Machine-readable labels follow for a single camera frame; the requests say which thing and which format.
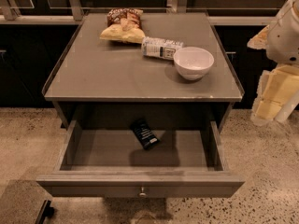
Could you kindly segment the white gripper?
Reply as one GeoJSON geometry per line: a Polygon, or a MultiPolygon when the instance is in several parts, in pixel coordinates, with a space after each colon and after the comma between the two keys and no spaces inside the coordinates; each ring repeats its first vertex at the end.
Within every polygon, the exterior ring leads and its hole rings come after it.
{"type": "Polygon", "coordinates": [[[276,17],[247,44],[251,49],[266,49],[278,64],[260,76],[251,121],[263,126],[287,120],[299,104],[299,0],[288,0],[276,17]]]}

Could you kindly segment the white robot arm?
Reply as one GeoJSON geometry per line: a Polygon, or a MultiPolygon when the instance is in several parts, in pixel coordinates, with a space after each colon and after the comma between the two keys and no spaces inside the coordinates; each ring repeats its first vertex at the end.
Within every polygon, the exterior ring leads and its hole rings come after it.
{"type": "Polygon", "coordinates": [[[299,0],[288,0],[247,46],[264,49],[277,64],[260,76],[251,121],[258,126],[284,122],[299,103],[299,0]]]}

